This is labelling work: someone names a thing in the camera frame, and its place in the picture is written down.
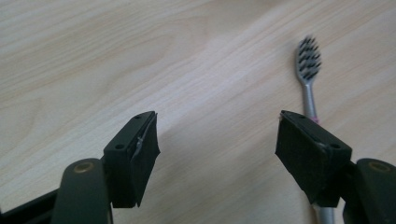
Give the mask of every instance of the wood grain surface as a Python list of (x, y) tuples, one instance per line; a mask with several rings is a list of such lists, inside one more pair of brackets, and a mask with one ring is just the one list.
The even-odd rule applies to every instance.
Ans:
[(309, 34), (321, 125), (353, 161), (396, 164), (395, 1), (1, 1), (2, 211), (155, 110), (162, 154), (115, 223), (314, 223), (274, 154), (279, 112), (303, 113), (293, 53)]

